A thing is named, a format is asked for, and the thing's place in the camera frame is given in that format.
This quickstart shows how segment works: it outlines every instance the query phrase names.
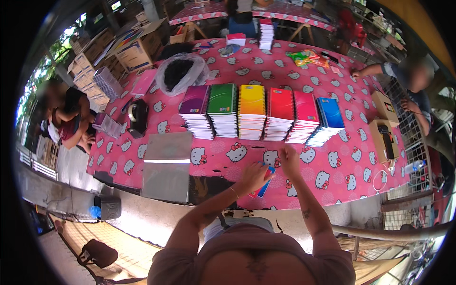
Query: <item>yellow notebook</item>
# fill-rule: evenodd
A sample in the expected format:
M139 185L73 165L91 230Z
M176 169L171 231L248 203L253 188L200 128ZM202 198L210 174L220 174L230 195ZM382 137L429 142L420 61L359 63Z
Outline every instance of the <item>yellow notebook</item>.
M264 86L241 85L238 114L266 115Z

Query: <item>maroon top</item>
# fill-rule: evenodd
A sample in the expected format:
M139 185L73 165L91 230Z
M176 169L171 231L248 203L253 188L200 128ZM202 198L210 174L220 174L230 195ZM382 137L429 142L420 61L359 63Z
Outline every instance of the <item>maroon top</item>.
M54 109L52 112L52 123L54 126L57 126L57 118L56 118L56 111L57 109ZM58 129L58 134L62 140L68 140L74 135L74 124L75 124L75 119L73 118L71 121L65 122L62 120L62 123L60 126L57 128Z
M199 284L208 260L222 251L236 249L284 251L296 256L319 285L355 284L351 253L327 250L312 256L305 253L294 238L283 233L270 233L264 228L247 223L231 226L223 234L210 239L199 254L184 249L162 249L157 252L152 259L147 284Z

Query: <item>green notebook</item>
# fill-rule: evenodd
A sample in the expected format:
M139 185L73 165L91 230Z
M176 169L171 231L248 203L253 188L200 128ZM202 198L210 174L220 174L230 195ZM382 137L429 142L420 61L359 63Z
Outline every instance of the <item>green notebook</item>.
M214 84L207 107L208 114L235 114L237 105L236 85L234 83Z

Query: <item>trash bin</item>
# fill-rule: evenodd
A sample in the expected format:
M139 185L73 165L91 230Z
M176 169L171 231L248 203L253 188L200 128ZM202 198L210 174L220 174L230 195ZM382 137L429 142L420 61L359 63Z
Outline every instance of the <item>trash bin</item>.
M100 220L103 221L117 219L122 213L122 201L116 196L95 196L93 205L101 208Z

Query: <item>water bottle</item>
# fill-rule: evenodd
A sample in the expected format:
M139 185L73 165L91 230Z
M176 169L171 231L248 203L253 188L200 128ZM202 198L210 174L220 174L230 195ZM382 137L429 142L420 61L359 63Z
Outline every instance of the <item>water bottle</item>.
M426 165L426 161L422 161L422 160L414 161L414 162L412 162L412 163L410 163L410 164L405 166L404 172L406 174L410 174L412 172L418 171L419 169L421 169L425 165Z

